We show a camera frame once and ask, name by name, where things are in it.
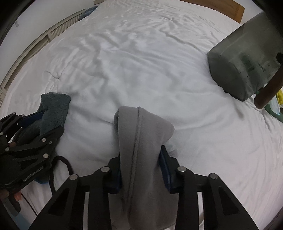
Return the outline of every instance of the dark green container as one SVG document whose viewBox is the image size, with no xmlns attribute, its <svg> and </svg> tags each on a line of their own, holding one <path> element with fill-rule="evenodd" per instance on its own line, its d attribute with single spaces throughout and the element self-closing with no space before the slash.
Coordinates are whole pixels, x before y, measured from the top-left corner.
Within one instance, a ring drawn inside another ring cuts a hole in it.
<svg viewBox="0 0 283 230">
<path fill-rule="evenodd" d="M 283 38 L 262 12 L 222 40 L 207 56 L 214 81 L 244 101 L 277 72 L 278 53 L 283 53 Z"/>
</svg>

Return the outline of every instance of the white wall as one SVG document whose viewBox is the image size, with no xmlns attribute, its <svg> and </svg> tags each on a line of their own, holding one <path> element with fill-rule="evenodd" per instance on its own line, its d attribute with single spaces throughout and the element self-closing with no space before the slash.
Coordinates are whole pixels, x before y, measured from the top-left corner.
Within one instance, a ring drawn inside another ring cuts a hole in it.
<svg viewBox="0 0 283 230">
<path fill-rule="evenodd" d="M 241 21 L 241 24 L 244 24 L 260 12 L 262 12 L 261 8 L 259 8 L 252 0 L 234 0 L 245 8 L 244 15 Z"/>
<path fill-rule="evenodd" d="M 93 0 L 36 0 L 17 19 L 0 46 L 0 83 L 21 53 L 42 33 Z"/>
</svg>

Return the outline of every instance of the white blanket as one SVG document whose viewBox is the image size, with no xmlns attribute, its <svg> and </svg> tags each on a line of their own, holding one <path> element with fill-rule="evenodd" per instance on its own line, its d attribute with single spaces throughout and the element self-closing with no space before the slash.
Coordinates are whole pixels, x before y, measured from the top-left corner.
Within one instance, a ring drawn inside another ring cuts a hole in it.
<svg viewBox="0 0 283 230">
<path fill-rule="evenodd" d="M 35 112 L 43 93 L 70 95 L 56 151 L 84 176 L 119 152 L 117 109 L 141 106 L 174 125 L 167 148 L 177 149 L 179 163 L 217 173 L 263 229 L 283 206 L 283 124 L 252 99 L 224 93 L 206 56 L 238 27 L 217 11 L 178 0 L 107 0 L 26 63 L 0 117 Z M 55 187 L 67 176 L 60 164 Z M 49 186 L 36 182 L 23 193 L 37 212 L 51 197 Z M 32 222 L 25 201 L 21 206 Z"/>
</svg>

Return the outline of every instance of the brown wooden furniture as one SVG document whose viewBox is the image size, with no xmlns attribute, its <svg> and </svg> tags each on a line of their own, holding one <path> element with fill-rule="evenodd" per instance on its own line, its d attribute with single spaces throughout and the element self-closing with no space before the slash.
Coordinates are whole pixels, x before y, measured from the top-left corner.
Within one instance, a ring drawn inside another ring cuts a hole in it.
<svg viewBox="0 0 283 230">
<path fill-rule="evenodd" d="M 217 10 L 220 13 L 225 14 L 229 18 L 232 18 L 236 22 L 240 23 L 244 14 L 245 8 L 233 0 L 181 0 L 204 7 L 208 7 L 213 10 Z"/>
</svg>

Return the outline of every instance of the blue fabric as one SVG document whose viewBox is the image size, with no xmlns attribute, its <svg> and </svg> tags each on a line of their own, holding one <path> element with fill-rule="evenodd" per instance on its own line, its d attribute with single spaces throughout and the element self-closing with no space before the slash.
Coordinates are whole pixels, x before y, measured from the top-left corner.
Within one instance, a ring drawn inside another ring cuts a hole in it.
<svg viewBox="0 0 283 230">
<path fill-rule="evenodd" d="M 95 11 L 95 9 L 97 8 L 98 6 L 94 6 L 94 7 L 91 7 L 91 8 L 88 8 L 85 12 L 83 12 L 79 18 L 79 20 L 82 20 L 83 18 L 89 16 L 93 11 Z"/>
</svg>

